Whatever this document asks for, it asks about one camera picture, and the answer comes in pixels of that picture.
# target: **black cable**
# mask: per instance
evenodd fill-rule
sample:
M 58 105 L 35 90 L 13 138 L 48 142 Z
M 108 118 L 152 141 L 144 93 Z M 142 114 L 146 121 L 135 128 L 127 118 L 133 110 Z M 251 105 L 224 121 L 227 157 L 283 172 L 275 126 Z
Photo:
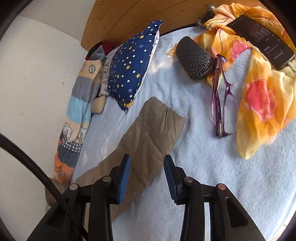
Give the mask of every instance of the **black cable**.
M 48 189 L 48 191 L 54 196 L 59 205 L 68 215 L 70 220 L 78 228 L 85 240 L 88 240 L 88 233 L 84 227 L 79 223 L 78 219 L 75 217 L 71 209 L 68 207 L 66 201 L 56 188 L 56 186 L 51 182 L 47 175 L 41 170 L 41 168 L 24 153 L 19 147 L 17 147 L 13 142 L 7 139 L 0 133 L 0 147 L 6 150 L 9 154 L 18 159 L 26 168 L 28 168 Z

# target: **white cloud print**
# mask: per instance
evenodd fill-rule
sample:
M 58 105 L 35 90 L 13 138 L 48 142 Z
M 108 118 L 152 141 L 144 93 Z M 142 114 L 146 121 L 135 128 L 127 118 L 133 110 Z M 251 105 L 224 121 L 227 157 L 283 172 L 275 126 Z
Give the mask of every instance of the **white cloud print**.
M 84 138 L 86 136 L 86 133 L 87 133 L 87 129 L 86 128 L 84 129 L 83 127 L 80 127 L 77 138 L 75 139 L 74 142 L 76 144 L 82 145 L 83 142 L 84 142 Z
M 64 128 L 63 128 L 63 134 L 64 136 L 67 138 L 67 140 L 69 140 L 71 138 L 72 135 L 72 129 L 69 126 L 68 123 L 65 124 Z

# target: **metal rivet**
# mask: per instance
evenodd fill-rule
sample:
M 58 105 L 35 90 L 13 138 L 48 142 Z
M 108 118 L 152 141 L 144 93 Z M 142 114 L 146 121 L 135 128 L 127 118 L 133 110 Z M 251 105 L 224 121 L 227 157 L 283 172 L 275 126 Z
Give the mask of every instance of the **metal rivet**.
M 187 183 L 191 183 L 193 181 L 193 178 L 192 177 L 185 177 L 184 181 Z
M 225 190 L 225 189 L 226 189 L 226 186 L 225 186 L 223 183 L 219 183 L 219 184 L 218 184 L 218 188 L 219 188 L 220 190 Z
M 112 178 L 110 176 L 104 176 L 103 177 L 103 181 L 106 182 L 106 183 L 111 181 L 111 180 L 112 180 Z
M 78 185 L 75 183 L 70 186 L 70 190 L 72 191 L 76 190 L 77 188 L 78 188 Z

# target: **black patterned glasses case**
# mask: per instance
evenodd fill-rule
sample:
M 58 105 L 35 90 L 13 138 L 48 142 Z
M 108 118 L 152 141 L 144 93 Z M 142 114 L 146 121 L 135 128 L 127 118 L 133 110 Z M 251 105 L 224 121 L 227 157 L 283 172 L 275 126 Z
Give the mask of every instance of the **black patterned glasses case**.
M 206 78 L 213 69 L 214 59 L 188 36 L 179 41 L 176 55 L 193 80 Z

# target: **phone screen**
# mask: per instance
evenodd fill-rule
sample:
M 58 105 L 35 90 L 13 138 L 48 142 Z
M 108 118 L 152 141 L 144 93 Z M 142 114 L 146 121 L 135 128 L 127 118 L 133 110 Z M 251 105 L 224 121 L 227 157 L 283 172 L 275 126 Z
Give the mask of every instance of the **phone screen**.
M 227 24 L 227 27 L 256 46 L 277 70 L 287 66 L 295 57 L 289 46 L 273 32 L 247 16 L 238 17 Z

